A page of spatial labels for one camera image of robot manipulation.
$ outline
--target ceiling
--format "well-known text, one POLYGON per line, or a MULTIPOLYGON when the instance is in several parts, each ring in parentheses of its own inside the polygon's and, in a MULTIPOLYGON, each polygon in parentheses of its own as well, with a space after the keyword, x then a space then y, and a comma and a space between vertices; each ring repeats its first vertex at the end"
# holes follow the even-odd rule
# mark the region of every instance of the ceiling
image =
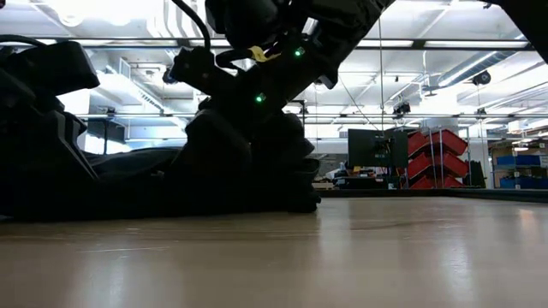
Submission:
MULTIPOLYGON (((202 18, 205 0, 187 0, 202 18)), ((366 36, 368 39, 523 39, 512 20, 496 5, 489 9, 477 1, 397 0, 366 36)), ((0 10, 0 33, 33 37, 70 37, 108 39, 97 44, 116 44, 116 38, 199 38, 200 32, 188 17, 168 0, 150 0, 135 5, 131 0, 8 0, 0 10)), ((96 49, 88 50, 103 85, 92 95, 91 104, 111 105, 118 112, 150 113, 140 96, 164 106, 166 112, 193 113, 201 93, 184 84, 165 85, 161 76, 172 63, 176 49, 96 49), (127 65, 133 82, 113 78, 127 65)), ((385 103, 391 114, 398 100, 411 103, 412 113, 474 113, 486 107, 493 114, 548 113, 548 67, 534 51, 523 51, 491 61, 488 71, 492 82, 476 87, 461 82, 437 90, 435 97, 425 96, 420 88, 436 83, 458 67, 474 64, 474 59, 489 56, 490 51, 454 50, 355 50, 339 68, 340 82, 330 91, 309 86, 299 95, 312 114, 379 114, 385 103)), ((252 63, 240 62, 242 68, 252 63)), ((298 112, 296 104, 286 111, 298 112)), ((491 124, 503 125, 509 119, 491 124)), ((119 121, 124 126, 166 127, 177 123, 142 117, 119 121)), ((324 119, 322 131, 333 135, 346 129, 343 119, 324 119)), ((462 120, 474 124, 475 119, 462 120)))

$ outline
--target white ceiling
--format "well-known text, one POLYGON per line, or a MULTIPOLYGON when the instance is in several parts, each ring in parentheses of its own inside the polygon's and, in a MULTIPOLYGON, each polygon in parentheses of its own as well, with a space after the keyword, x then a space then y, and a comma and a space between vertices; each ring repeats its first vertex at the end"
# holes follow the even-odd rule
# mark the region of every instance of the white ceiling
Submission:
MULTIPOLYGON (((192 5, 202 16, 204 1, 192 1, 192 5)), ((484 9, 483 6, 481 2, 465 0, 397 0, 384 12, 380 20, 381 36, 384 39, 513 39, 516 37, 519 30, 498 6, 493 5, 489 9, 484 9)), ((183 37, 196 37, 199 32, 185 15, 174 10, 171 1, 150 0, 135 5, 130 0, 43 0, 42 2, 8 0, 7 6, 0 10, 0 33, 37 37, 159 38, 170 37, 172 33, 180 33, 183 37), (72 3, 74 7, 65 8, 60 3, 72 3), (67 11, 80 14, 80 17, 84 17, 83 21, 76 27, 63 25, 60 14, 67 11), (129 21, 127 25, 114 25, 124 23, 124 18, 129 21), (175 24, 171 22, 177 19, 181 22, 175 22, 175 24)), ((367 37, 379 38, 379 22, 367 37)), ((333 90, 326 91, 322 86, 310 86, 298 98, 306 99, 309 105, 320 105, 315 109, 319 113, 356 111, 354 102, 365 112, 378 113, 381 102, 388 102, 389 98, 425 71, 427 74, 444 74, 476 54, 475 51, 428 51, 426 67, 424 67, 423 51, 385 50, 382 52, 381 69, 381 52, 355 50, 341 64, 339 69, 341 82, 333 90)), ((160 103, 173 111, 193 112, 197 107, 197 99, 200 98, 200 96, 197 97, 199 93, 183 84, 169 86, 161 82, 161 74, 165 67, 171 64, 173 56, 172 52, 166 50, 96 50, 92 59, 93 57, 106 59, 102 62, 93 62, 99 70, 104 70, 105 63, 117 63, 118 59, 125 59, 133 67, 132 78, 146 87, 160 103)), ((456 106, 451 108, 458 108, 457 112, 474 112, 478 106, 492 101, 501 102, 501 99, 511 97, 514 93, 548 81, 548 71, 546 71, 548 68, 545 64, 523 73, 540 62, 542 59, 536 52, 521 52, 489 68, 493 76, 493 82, 490 85, 478 89, 470 84, 460 84, 440 90, 438 94, 441 97, 455 98, 456 106)), ((412 94, 416 98, 412 102, 412 112, 446 111, 442 104, 424 102, 422 104, 418 85, 412 85, 409 88, 415 89, 415 93, 412 94)), ((113 92, 122 101, 132 99, 117 95, 116 91, 113 92)), ((523 112, 523 110, 527 112, 526 108, 532 107, 537 108, 536 112, 546 112, 548 111, 545 110, 546 101, 548 101, 548 94, 540 92, 535 96, 500 105, 498 107, 500 110, 492 112, 512 113, 523 112)), ((124 111, 124 106, 132 104, 132 102, 123 102, 119 110, 124 111)), ((391 102, 388 102, 387 108, 391 108, 391 102)), ((136 122, 147 126, 169 125, 168 121, 136 122)))

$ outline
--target computer monitor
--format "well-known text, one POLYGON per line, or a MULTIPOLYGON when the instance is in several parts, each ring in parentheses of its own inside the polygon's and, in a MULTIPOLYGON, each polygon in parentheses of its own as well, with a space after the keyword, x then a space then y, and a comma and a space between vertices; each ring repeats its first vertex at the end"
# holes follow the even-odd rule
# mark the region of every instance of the computer monitor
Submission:
POLYGON ((348 130, 349 166, 406 168, 408 161, 407 133, 348 130))

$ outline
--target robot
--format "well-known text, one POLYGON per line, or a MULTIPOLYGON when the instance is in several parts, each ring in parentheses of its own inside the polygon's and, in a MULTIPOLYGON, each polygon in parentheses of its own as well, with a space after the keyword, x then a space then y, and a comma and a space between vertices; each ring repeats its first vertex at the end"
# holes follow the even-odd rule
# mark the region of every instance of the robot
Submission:
POLYGON ((331 89, 338 66, 395 0, 206 0, 208 23, 234 48, 217 56, 203 21, 182 0, 172 1, 197 23, 205 45, 182 48, 164 80, 210 96, 188 123, 181 149, 82 152, 75 141, 86 124, 56 96, 98 86, 84 50, 71 41, 0 36, 36 46, 0 50, 0 215, 64 220, 317 209, 312 180, 319 161, 307 158, 313 145, 282 107, 313 82, 331 89), (303 35, 308 18, 315 26, 303 35), (219 67, 242 58, 255 65, 236 76, 219 67))

